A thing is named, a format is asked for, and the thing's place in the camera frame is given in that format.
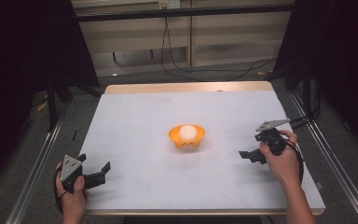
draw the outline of table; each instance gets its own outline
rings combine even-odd
[[[255,128],[275,119],[286,116],[268,82],[109,86],[81,153],[85,174],[107,161],[112,169],[106,184],[91,189],[87,214],[283,215],[284,194],[269,167],[238,152],[258,148]],[[199,148],[177,149],[170,140],[169,130],[183,123],[205,129]],[[302,187],[320,215],[324,202],[307,166]]]

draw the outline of white tabletop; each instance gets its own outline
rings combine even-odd
[[[84,174],[110,161],[106,184],[91,189],[93,215],[274,215],[285,213],[282,188],[267,164],[243,160],[258,148],[255,129],[286,119],[274,90],[121,93],[102,96],[81,153]],[[177,149],[171,128],[205,129],[199,148]],[[284,124],[279,129],[291,130]],[[312,213],[325,209],[305,167]]]

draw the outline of power outlet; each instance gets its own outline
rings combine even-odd
[[[170,8],[170,1],[169,0],[160,0],[160,1],[158,1],[158,8],[159,9],[168,9],[168,8]]]
[[[180,0],[170,0],[170,9],[180,8]]]

